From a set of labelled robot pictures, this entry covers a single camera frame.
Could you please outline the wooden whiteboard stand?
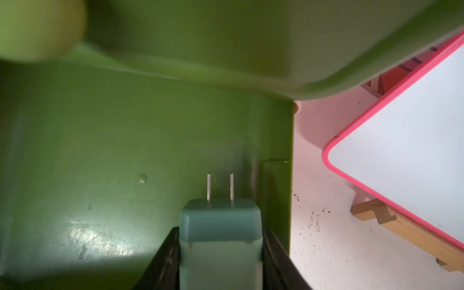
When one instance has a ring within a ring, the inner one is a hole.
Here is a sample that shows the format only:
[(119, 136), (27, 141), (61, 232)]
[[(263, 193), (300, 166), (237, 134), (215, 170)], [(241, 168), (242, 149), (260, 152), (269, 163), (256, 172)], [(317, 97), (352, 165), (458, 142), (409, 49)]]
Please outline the wooden whiteboard stand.
[(351, 207), (351, 213), (361, 221), (375, 219), (379, 225), (434, 256), (444, 270), (464, 271), (464, 251), (461, 248), (383, 201), (372, 199), (355, 204)]

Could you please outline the pink framed whiteboard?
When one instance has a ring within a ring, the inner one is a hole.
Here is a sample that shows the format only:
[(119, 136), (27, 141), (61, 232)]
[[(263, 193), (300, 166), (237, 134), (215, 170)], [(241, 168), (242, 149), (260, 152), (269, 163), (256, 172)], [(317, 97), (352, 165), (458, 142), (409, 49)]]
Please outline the pink framed whiteboard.
[(335, 135), (322, 158), (345, 180), (463, 247), (463, 34)]

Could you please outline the yellow green drawer cabinet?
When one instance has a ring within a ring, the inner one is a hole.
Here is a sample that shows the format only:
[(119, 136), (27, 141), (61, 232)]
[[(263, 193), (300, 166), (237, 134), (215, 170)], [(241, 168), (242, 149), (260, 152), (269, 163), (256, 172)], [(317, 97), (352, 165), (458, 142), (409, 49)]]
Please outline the yellow green drawer cabinet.
[(82, 41), (36, 62), (1, 61), (14, 81), (53, 65), (308, 100), (340, 93), (464, 28), (462, 1), (83, 1)]

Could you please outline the green drawer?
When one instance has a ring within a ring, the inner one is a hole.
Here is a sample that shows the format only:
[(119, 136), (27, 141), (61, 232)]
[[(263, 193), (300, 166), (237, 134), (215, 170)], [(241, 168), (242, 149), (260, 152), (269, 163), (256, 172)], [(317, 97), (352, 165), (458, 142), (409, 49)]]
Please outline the green drawer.
[(1, 64), (1, 288), (128, 290), (184, 205), (254, 199), (290, 246), (294, 105), (89, 65)]

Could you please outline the green plug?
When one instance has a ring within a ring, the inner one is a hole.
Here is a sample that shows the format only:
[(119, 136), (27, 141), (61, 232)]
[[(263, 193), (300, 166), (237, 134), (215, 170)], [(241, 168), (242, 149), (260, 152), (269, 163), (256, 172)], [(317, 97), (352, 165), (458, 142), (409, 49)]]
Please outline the green plug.
[(262, 214), (251, 199), (234, 194), (192, 199), (182, 209), (179, 226), (179, 283), (182, 290), (263, 289)]

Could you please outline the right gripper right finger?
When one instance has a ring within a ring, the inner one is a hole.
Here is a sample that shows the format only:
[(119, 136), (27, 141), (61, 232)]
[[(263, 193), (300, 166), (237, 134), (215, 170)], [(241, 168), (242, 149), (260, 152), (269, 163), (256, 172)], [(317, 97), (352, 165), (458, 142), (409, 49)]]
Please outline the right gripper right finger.
[(269, 228), (263, 229), (263, 289), (312, 290)]

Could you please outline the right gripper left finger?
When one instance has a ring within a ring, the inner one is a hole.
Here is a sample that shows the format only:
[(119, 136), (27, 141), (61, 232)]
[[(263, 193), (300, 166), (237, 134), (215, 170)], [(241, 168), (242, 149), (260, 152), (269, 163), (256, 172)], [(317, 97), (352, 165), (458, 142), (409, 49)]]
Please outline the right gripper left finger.
[(133, 290), (180, 289), (179, 227), (174, 227), (159, 247)]

